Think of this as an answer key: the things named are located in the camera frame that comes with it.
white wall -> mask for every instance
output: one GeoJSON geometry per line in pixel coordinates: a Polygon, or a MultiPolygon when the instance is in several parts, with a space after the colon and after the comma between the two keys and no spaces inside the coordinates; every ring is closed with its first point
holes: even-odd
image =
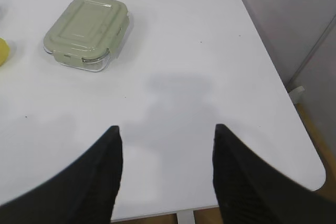
{"type": "Polygon", "coordinates": [[[336,0],[243,1],[284,83],[336,13],[336,0]]]}
{"type": "Polygon", "coordinates": [[[336,156],[336,27],[295,81],[306,89],[302,103],[336,156]]]}

table leg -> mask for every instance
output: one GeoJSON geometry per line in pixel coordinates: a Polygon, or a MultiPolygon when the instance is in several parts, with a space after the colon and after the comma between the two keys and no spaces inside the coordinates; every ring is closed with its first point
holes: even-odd
{"type": "Polygon", "coordinates": [[[178,224],[195,224],[193,210],[178,211],[176,215],[178,224]]]}

green plastic lid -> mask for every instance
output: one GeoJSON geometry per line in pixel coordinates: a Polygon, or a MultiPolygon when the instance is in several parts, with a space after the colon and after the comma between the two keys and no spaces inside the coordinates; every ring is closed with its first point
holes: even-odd
{"type": "Polygon", "coordinates": [[[129,24],[124,3],[74,0],[44,38],[47,52],[63,64],[85,68],[84,62],[114,52],[129,24]]]}

table surface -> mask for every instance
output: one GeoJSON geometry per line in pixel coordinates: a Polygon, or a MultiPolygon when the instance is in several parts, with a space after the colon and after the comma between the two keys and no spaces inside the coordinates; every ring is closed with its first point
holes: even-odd
{"type": "Polygon", "coordinates": [[[272,166],[315,190],[323,165],[241,0],[119,0],[132,13],[100,73],[58,64],[45,33],[72,0],[0,0],[0,203],[44,182],[119,125],[114,219],[216,205],[212,147],[228,125],[272,166]]]}

wooden floor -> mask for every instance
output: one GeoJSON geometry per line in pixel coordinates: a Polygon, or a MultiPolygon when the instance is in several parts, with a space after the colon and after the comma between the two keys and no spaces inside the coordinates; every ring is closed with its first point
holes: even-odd
{"type": "MultiPolygon", "coordinates": [[[[310,135],[317,153],[319,154],[327,173],[327,178],[321,189],[316,193],[336,202],[336,158],[331,153],[327,144],[323,140],[320,132],[314,126],[301,104],[296,105],[296,109],[301,117],[307,132],[310,135]]],[[[219,208],[194,211],[196,224],[223,224],[219,208]]],[[[157,217],[120,221],[118,224],[177,224],[176,215],[162,215],[157,217]]]]}

